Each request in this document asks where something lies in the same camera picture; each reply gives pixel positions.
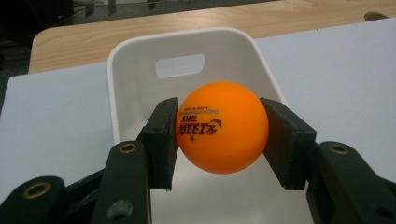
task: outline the white container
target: white container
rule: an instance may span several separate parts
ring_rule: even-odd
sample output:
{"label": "white container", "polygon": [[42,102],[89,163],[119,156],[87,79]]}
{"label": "white container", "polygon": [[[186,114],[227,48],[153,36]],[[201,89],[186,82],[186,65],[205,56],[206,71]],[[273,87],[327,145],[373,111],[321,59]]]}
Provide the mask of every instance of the white container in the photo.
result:
{"label": "white container", "polygon": [[[132,38],[113,49],[107,68],[115,144],[135,140],[160,101],[181,104],[212,81],[286,103],[254,40],[232,28]],[[152,189],[151,202],[155,224],[312,222],[304,192],[283,190],[263,155],[244,171],[213,175],[180,150],[173,190]]]}

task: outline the white paper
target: white paper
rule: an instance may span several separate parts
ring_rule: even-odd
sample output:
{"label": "white paper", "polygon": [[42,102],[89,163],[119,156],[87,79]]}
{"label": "white paper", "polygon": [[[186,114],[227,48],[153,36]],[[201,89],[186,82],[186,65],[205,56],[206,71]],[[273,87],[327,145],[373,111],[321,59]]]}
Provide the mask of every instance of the white paper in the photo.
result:
{"label": "white paper", "polygon": [[106,64],[13,77],[0,118],[0,201],[42,175],[103,169],[113,137]]}

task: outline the screw hole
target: screw hole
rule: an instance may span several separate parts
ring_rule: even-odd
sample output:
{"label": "screw hole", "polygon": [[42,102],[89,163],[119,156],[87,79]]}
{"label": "screw hole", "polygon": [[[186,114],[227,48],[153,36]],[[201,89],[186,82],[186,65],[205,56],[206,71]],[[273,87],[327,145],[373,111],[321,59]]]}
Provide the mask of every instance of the screw hole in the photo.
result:
{"label": "screw hole", "polygon": [[132,144],[132,143],[125,144],[120,147],[120,152],[121,153],[131,153],[131,152],[134,152],[136,149],[137,149],[137,146],[135,144]]}
{"label": "screw hole", "polygon": [[110,205],[107,210],[107,217],[113,221],[125,219],[132,214],[133,207],[130,200],[119,200]]}
{"label": "screw hole", "polygon": [[340,145],[331,145],[329,146],[329,150],[342,155],[346,155],[349,153],[349,150],[346,147],[342,147]]}
{"label": "screw hole", "polygon": [[387,218],[387,219],[394,219],[395,216],[388,210],[388,208],[383,207],[383,206],[377,206],[375,208],[375,212],[379,214],[381,217]]}
{"label": "screw hole", "polygon": [[33,184],[23,192],[23,197],[25,199],[38,198],[41,195],[47,193],[50,190],[50,188],[51,188],[51,183],[49,182],[40,182],[37,184]]}
{"label": "screw hole", "polygon": [[379,13],[379,12],[375,12],[375,11],[369,11],[366,14],[364,14],[364,20],[365,21],[378,21],[378,20],[383,20],[383,19],[387,19],[388,16]]}

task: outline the white surface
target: white surface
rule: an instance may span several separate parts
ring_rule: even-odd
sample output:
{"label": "white surface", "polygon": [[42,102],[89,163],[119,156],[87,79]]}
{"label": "white surface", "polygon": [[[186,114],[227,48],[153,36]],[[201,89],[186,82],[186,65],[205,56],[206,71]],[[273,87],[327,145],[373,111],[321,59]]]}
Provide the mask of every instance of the white surface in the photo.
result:
{"label": "white surface", "polygon": [[396,20],[258,40],[289,107],[317,142],[354,147],[396,182]]}
{"label": "white surface", "polygon": [[0,201],[41,175],[72,184],[104,168],[112,146],[105,63],[13,77],[0,118]]}
{"label": "white surface", "polygon": [[[318,141],[351,145],[392,181],[395,32],[388,19],[257,40],[290,108]],[[0,118],[0,201],[38,175],[69,185],[105,166],[113,145],[106,86],[105,63],[10,80]],[[303,192],[256,173],[268,169],[260,157],[235,175],[211,175],[180,151],[174,190],[152,191],[153,223],[312,222]]]}

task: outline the brass screw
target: brass screw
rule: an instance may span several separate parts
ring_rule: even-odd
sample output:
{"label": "brass screw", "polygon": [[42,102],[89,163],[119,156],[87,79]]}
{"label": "brass screw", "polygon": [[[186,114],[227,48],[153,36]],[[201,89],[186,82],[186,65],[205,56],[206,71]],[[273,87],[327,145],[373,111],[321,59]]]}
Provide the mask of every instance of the brass screw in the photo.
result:
{"label": "brass screw", "polygon": [[25,199],[35,199],[41,195],[47,193],[51,188],[51,183],[49,182],[39,182],[33,184],[23,192],[23,198]]}
{"label": "brass screw", "polygon": [[135,144],[125,144],[120,147],[121,153],[131,153],[137,150],[137,146]]}
{"label": "brass screw", "polygon": [[341,155],[346,155],[349,153],[349,150],[346,147],[340,145],[330,145],[329,150]]}

